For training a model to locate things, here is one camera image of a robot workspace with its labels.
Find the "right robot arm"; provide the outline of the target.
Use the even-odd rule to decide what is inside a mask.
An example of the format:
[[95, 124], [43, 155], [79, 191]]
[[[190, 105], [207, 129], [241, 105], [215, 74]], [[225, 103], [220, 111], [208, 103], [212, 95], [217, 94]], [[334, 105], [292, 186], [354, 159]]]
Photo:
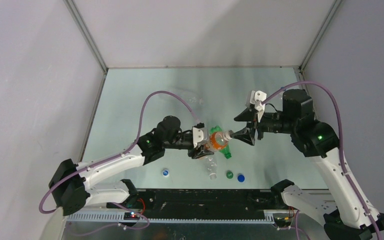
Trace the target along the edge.
[[282, 110], [266, 112], [266, 93], [252, 90], [246, 109], [235, 117], [246, 126], [232, 137], [249, 145], [264, 133], [287, 134], [293, 145], [315, 166], [334, 202], [304, 192], [285, 179], [271, 187], [271, 204], [286, 206], [318, 222], [331, 240], [369, 240], [384, 231], [384, 213], [362, 191], [349, 168], [342, 140], [327, 123], [316, 120], [313, 100], [303, 89], [282, 94]]

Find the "orange label bottle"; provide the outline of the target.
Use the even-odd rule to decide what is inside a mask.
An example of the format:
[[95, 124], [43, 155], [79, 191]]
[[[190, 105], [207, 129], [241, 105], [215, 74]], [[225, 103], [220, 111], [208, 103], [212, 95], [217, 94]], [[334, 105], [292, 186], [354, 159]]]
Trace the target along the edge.
[[214, 132], [209, 136], [208, 141], [212, 145], [213, 149], [216, 150], [216, 152], [222, 150], [229, 143], [229, 140], [225, 140], [223, 138], [223, 132], [225, 131]]

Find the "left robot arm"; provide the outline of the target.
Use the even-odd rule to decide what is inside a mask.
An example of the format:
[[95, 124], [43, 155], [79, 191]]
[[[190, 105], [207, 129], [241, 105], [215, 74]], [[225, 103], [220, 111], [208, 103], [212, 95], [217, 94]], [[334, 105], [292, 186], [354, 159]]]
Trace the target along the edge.
[[210, 138], [203, 123], [183, 131], [177, 117], [166, 116], [122, 153], [85, 164], [74, 163], [72, 159], [62, 161], [48, 186], [64, 217], [86, 206], [103, 203], [133, 208], [138, 202], [138, 192], [131, 180], [122, 179], [114, 184], [106, 184], [104, 180], [150, 164], [162, 158], [167, 149], [186, 150], [191, 159], [212, 155], [207, 145]]

